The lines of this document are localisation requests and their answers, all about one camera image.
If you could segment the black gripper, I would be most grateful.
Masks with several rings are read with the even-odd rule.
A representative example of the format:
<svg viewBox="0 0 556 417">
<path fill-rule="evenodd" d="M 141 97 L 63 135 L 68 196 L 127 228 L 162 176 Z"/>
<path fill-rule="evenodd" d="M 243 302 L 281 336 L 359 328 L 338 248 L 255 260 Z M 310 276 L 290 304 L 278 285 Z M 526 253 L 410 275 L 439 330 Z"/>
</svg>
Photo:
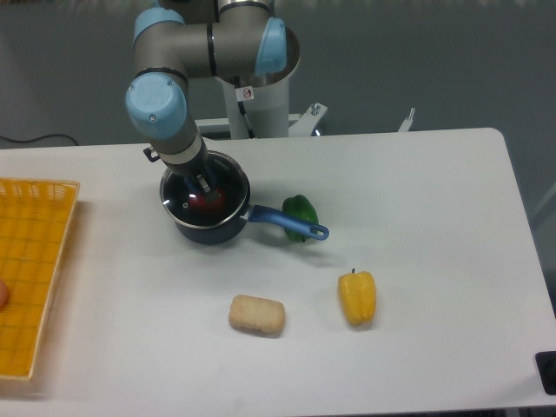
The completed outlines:
<svg viewBox="0 0 556 417">
<path fill-rule="evenodd" d="M 204 141 L 158 141 L 145 148 L 143 154 L 150 162 L 162 161 L 172 173 L 185 177 L 189 193 L 202 195 L 205 203 L 214 203 L 220 198 L 218 187 L 210 185 L 202 175 L 208 164 Z"/>
</svg>

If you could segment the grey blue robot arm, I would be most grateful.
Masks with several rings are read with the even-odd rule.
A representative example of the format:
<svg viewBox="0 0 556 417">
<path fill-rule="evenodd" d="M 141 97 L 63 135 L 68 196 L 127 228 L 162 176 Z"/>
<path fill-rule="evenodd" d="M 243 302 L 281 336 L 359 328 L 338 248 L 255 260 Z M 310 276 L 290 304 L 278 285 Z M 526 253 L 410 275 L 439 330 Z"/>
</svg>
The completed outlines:
<svg viewBox="0 0 556 417">
<path fill-rule="evenodd" d="M 189 81 L 278 73 L 285 23 L 271 1 L 157 1 L 136 19 L 129 118 L 170 172 L 214 199 L 216 180 L 189 105 Z"/>
</svg>

